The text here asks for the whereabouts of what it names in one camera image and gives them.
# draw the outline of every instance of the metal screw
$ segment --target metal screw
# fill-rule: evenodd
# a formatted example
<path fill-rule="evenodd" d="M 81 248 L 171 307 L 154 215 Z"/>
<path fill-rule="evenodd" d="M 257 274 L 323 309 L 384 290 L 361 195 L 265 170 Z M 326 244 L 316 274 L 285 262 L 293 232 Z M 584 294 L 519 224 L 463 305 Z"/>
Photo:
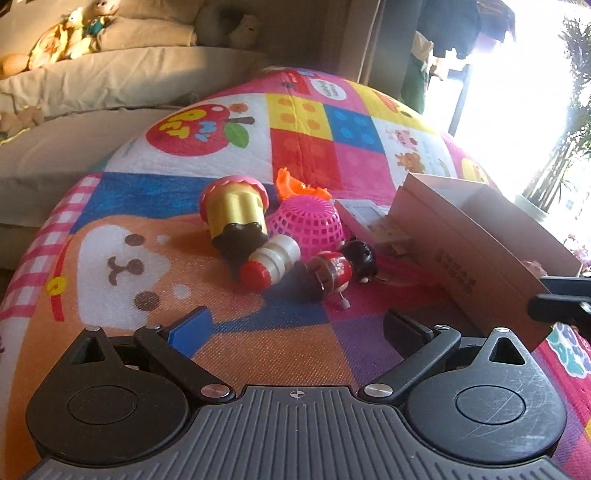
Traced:
<path fill-rule="evenodd" d="M 392 390 L 390 385 L 383 383 L 370 383 L 363 389 L 363 391 L 368 397 L 373 398 L 386 398 L 394 393 L 394 390 Z"/>
<path fill-rule="evenodd" d="M 230 388 L 227 385 L 219 383 L 205 385 L 205 387 L 201 389 L 201 395 L 207 398 L 223 398 L 227 397 L 229 394 Z"/>

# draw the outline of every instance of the orange toy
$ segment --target orange toy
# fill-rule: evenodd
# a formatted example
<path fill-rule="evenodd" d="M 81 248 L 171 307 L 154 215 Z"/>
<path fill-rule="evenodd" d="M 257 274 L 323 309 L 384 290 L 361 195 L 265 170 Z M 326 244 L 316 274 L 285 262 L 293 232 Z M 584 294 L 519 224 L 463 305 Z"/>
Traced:
<path fill-rule="evenodd" d="M 306 185 L 292 177 L 287 168 L 280 168 L 279 172 L 277 172 L 275 188 L 282 202 L 294 195 L 312 195 L 323 200 L 330 200 L 332 198 L 328 190 L 312 188 L 310 185 Z"/>

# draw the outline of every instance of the brown chocolate base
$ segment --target brown chocolate base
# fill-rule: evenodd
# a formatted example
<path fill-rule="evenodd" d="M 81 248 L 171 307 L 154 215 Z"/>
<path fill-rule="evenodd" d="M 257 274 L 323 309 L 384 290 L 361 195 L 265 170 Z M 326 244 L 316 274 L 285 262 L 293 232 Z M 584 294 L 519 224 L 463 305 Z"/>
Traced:
<path fill-rule="evenodd" d="M 240 268 L 248 257 L 259 247 L 267 243 L 269 237 L 263 233 L 258 222 L 240 225 L 227 224 L 222 233 L 212 240 L 213 247 L 220 252 L 232 269 Z"/>

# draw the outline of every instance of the white toy bottle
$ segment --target white toy bottle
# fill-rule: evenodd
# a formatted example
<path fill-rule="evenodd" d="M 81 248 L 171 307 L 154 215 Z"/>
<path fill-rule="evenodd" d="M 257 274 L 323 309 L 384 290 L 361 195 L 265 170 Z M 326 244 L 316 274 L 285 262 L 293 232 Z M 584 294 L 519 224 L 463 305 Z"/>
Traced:
<path fill-rule="evenodd" d="M 281 281 L 300 259 L 300 247 L 287 235 L 277 235 L 255 250 L 240 269 L 240 280 L 249 290 L 261 293 Z"/>

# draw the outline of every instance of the pink checkered border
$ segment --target pink checkered border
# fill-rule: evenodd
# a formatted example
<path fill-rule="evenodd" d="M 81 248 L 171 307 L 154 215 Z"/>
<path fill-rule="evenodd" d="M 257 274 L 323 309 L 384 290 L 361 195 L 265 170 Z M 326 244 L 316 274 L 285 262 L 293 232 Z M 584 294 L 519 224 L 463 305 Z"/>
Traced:
<path fill-rule="evenodd" d="M 54 261 L 100 183 L 101 176 L 102 174 L 96 173 L 81 179 L 52 211 L 27 253 L 21 258 L 0 306 L 0 320 L 33 316 L 39 293 L 47 282 Z"/>

